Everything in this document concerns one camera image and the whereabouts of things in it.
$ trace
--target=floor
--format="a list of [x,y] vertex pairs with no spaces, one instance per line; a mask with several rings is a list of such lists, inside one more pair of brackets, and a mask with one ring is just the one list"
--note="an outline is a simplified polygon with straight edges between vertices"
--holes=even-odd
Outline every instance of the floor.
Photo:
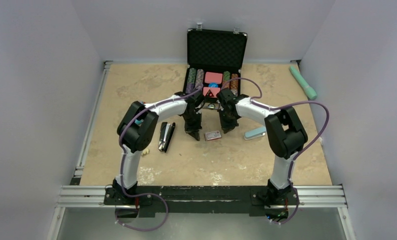
[[[290,74],[290,64],[244,64],[242,77],[257,82],[263,91],[260,102],[271,106],[306,100],[303,90]],[[121,149],[116,128],[134,101],[153,103],[182,90],[186,64],[112,64],[107,75],[80,184],[108,185],[118,174]],[[242,82],[241,93],[255,96],[259,91]],[[295,107],[309,140],[317,134],[308,105]],[[261,127],[240,118],[239,127],[221,139],[196,141],[184,132],[180,116],[166,120],[176,128],[167,153],[158,150],[159,127],[154,132],[149,154],[141,158],[139,185],[235,186],[266,185],[274,166],[274,153],[267,137],[244,140],[244,133]],[[202,110],[200,134],[221,130],[215,110]],[[298,159],[293,173],[296,185],[331,185],[319,141]]]

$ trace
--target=gray wall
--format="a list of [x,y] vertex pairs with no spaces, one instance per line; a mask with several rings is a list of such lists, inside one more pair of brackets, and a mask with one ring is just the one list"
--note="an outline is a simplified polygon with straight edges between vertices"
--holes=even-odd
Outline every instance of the gray wall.
[[0,0],[0,240],[46,238],[101,69],[70,0]]
[[331,111],[324,152],[358,239],[396,240],[397,0],[335,1],[301,71]]
[[186,62],[187,29],[249,34],[249,62],[301,59],[335,0],[72,0],[105,60]]

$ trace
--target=purple cable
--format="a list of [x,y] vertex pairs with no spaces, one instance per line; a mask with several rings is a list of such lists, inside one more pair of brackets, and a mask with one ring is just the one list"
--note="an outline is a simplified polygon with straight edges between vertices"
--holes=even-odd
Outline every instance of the purple cable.
[[260,99],[260,98],[262,98],[262,89],[259,87],[259,85],[258,85],[256,82],[254,82],[253,80],[250,80],[250,79],[248,79],[248,78],[244,78],[244,77],[235,77],[235,78],[230,79],[229,81],[225,82],[225,84],[221,87],[221,89],[223,89],[224,86],[225,86],[226,84],[228,84],[229,82],[231,82],[232,80],[237,80],[237,79],[238,79],[238,80],[246,80],[246,81],[249,81],[249,82],[253,83],[253,84],[257,87],[257,89],[259,90],[260,96],[252,96],[252,97],[250,97],[250,102],[251,102],[251,104],[253,104],[253,105],[255,105],[255,106],[258,106],[258,107],[260,107],[260,108],[268,109],[268,110],[270,110],[270,111],[276,111],[276,110],[281,110],[281,109],[289,108],[289,107],[296,106],[296,105],[302,105],[302,104],[316,104],[316,105],[319,105],[319,106],[323,107],[323,109],[325,110],[326,118],[325,118],[325,122],[323,123],[322,128],[320,129],[320,131],[318,132],[318,134],[315,136],[315,138],[314,138],[312,141],[310,141],[308,145],[306,145],[302,150],[300,150],[300,151],[293,157],[293,159],[292,159],[292,161],[291,161],[291,163],[290,163],[290,166],[289,166],[289,169],[288,169],[288,182],[289,182],[291,188],[293,189],[293,191],[294,191],[294,193],[295,193],[295,195],[296,195],[296,197],[297,197],[297,204],[296,204],[296,206],[295,206],[295,209],[294,209],[293,213],[290,215],[290,217],[288,217],[288,218],[287,218],[285,221],[283,221],[283,222],[279,222],[279,224],[285,224],[286,222],[290,221],[290,219],[293,218],[294,215],[296,215],[297,210],[299,209],[299,204],[300,204],[300,201],[299,201],[299,194],[298,194],[298,192],[297,192],[297,189],[296,189],[295,187],[293,187],[293,183],[292,183],[291,180],[290,180],[291,177],[292,177],[292,173],[293,173],[294,161],[295,161],[304,151],[306,151],[312,144],[314,144],[314,143],[318,140],[318,138],[322,135],[322,133],[325,131],[325,129],[327,128],[327,125],[328,125],[328,121],[330,120],[330,111],[328,111],[328,108],[327,108],[324,104],[322,104],[322,103],[320,103],[320,102],[317,102],[317,101],[298,101],[298,102],[290,103],[290,104],[287,104],[287,105],[284,105],[284,106],[279,106],[279,107],[268,107],[268,106],[263,105],[263,104],[260,104],[260,103],[258,103],[258,102],[256,102],[256,101],[252,101],[253,99]]
[[156,230],[156,229],[160,228],[160,227],[166,222],[166,220],[168,219],[168,214],[169,214],[168,204],[167,204],[166,201],[163,199],[163,197],[159,196],[158,194],[155,194],[155,193],[150,192],[150,193],[141,193],[141,194],[130,195],[130,194],[127,193],[127,191],[125,191],[125,184],[124,184],[124,165],[125,165],[125,159],[126,159],[126,157],[127,157],[127,153],[128,153],[128,152],[127,152],[127,150],[124,148],[124,144],[122,143],[122,140],[124,139],[124,136],[125,136],[125,134],[126,134],[128,128],[134,123],[134,121],[135,121],[138,117],[140,117],[140,116],[141,116],[143,113],[145,113],[146,111],[148,111],[148,110],[150,110],[150,109],[153,109],[153,108],[155,108],[155,107],[158,107],[158,106],[160,106],[160,105],[162,105],[162,104],[166,104],[166,103],[170,103],[170,102],[172,102],[172,101],[179,101],[179,100],[183,100],[183,99],[189,98],[189,97],[191,97],[192,95],[194,95],[194,94],[200,92],[201,89],[203,88],[203,84],[200,84],[200,85],[198,85],[197,87],[198,87],[198,88],[197,88],[194,92],[192,92],[192,93],[190,93],[190,94],[187,94],[187,95],[185,95],[185,96],[181,96],[181,97],[178,97],[178,98],[174,98],[174,99],[166,99],[166,100],[160,101],[160,102],[158,102],[158,103],[156,103],[156,104],[154,104],[154,105],[152,105],[152,106],[149,106],[149,107],[145,108],[144,110],[140,111],[137,115],[135,115],[135,116],[131,119],[131,121],[129,121],[129,123],[126,125],[126,127],[123,129],[122,133],[120,134],[120,137],[119,137],[119,146],[120,146],[120,147],[122,148],[122,150],[123,150],[123,155],[122,155],[122,159],[121,159],[121,161],[120,161],[120,171],[119,171],[119,174],[120,174],[120,182],[121,182],[121,188],[122,188],[123,194],[125,194],[125,196],[127,196],[127,197],[129,197],[129,198],[137,198],[137,197],[142,197],[142,196],[147,196],[147,195],[155,196],[155,197],[159,198],[159,199],[163,202],[164,207],[166,208],[166,212],[165,212],[163,221],[162,221],[159,225],[157,225],[157,226],[155,226],[155,227],[151,227],[151,228],[138,228],[138,227],[126,225],[125,223],[119,221],[118,215],[117,215],[118,212],[116,211],[115,214],[114,214],[114,216],[115,216],[115,218],[116,218],[116,222],[117,222],[118,224],[120,224],[121,226],[126,227],[126,228],[128,228],[128,229],[140,231],[140,232],[149,232],[149,231],[153,231],[153,230]]

